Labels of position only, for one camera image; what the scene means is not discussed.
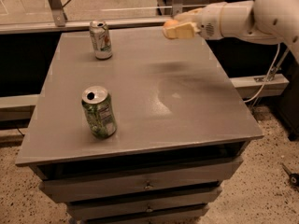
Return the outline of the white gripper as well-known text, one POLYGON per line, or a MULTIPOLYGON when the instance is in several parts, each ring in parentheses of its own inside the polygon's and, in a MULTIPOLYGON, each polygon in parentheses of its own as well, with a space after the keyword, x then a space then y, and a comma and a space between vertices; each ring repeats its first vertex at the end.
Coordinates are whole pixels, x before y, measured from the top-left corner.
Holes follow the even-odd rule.
POLYGON ((164 28, 163 34, 168 39, 189 39, 197 33, 205 40, 219 40, 221 34, 221 11, 225 3, 214 3, 204 8, 197 8, 177 14, 176 21, 192 21, 178 23, 174 26, 164 28))

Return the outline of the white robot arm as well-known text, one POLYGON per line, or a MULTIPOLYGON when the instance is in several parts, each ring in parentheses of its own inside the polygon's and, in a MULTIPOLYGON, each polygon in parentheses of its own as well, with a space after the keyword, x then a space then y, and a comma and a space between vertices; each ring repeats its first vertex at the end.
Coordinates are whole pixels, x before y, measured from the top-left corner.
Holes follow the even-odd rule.
POLYGON ((168 39, 200 35, 205 40, 233 37, 263 45, 285 44, 299 62, 299 0, 213 3, 177 14, 163 26, 168 39))

